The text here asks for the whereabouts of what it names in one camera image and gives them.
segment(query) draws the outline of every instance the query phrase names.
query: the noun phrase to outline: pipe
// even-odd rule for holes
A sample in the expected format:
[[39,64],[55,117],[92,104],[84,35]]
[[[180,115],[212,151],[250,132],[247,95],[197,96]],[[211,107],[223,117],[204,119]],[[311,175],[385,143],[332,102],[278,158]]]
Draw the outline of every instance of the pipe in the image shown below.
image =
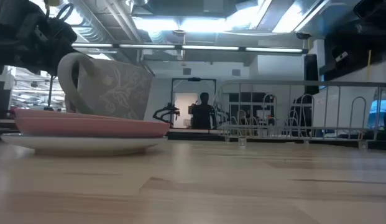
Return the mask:
[[128,15],[125,13],[125,10],[121,7],[121,5],[119,4],[119,2],[117,0],[113,0],[113,4],[116,7],[116,9],[118,10],[118,12],[120,13],[122,19],[125,21],[125,23],[128,25],[128,27],[132,31],[135,39],[138,42],[142,42],[142,39],[140,38],[139,34],[137,33],[137,28],[135,26],[135,23],[133,22],[131,15]]
[[131,30],[128,28],[128,26],[125,25],[125,23],[122,22],[122,20],[119,18],[119,16],[117,15],[117,12],[115,11],[115,9],[112,7],[112,5],[110,4],[110,2],[108,0],[105,0],[104,2],[106,4],[106,7],[108,8],[108,10],[110,11],[110,13],[114,16],[115,20],[117,20],[118,24],[121,26],[121,28],[123,29],[123,31],[126,33],[126,35],[133,41],[137,41],[137,39],[135,38],[134,34],[131,32]]

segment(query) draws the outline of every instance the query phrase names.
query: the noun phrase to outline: table surface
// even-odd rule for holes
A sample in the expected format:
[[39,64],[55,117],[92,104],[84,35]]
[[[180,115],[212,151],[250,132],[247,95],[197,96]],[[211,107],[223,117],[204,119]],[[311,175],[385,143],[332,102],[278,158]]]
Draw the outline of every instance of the table surface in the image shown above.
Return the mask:
[[386,223],[386,151],[167,141],[123,157],[0,142],[0,223]]

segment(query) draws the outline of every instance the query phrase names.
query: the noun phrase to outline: doorway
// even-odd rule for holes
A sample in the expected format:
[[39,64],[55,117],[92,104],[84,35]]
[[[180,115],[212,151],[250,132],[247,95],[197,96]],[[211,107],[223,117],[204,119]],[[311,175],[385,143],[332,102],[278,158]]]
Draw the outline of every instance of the doorway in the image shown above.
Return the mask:
[[191,115],[188,114],[188,107],[191,106],[193,103],[196,103],[197,101],[197,93],[175,93],[175,106],[180,109],[180,116],[173,116],[174,128],[191,127]]

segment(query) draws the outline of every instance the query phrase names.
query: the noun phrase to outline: mug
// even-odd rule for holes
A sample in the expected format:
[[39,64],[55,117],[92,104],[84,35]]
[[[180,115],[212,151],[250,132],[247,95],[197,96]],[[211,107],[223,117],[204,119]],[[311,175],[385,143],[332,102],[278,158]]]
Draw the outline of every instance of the mug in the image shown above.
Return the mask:
[[[72,71],[79,65],[78,89]],[[70,53],[58,65],[58,81],[77,112],[143,119],[149,99],[151,73],[141,67]]]

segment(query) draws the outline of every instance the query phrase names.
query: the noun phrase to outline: wire dish rack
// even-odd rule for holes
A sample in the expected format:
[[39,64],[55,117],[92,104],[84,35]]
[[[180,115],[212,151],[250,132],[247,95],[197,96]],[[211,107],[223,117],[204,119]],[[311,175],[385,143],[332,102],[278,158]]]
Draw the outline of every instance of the wire dish rack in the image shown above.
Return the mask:
[[[382,96],[386,83],[235,80],[220,86],[213,105],[227,141],[357,141],[366,147],[380,131]],[[368,126],[373,104],[375,124]]]

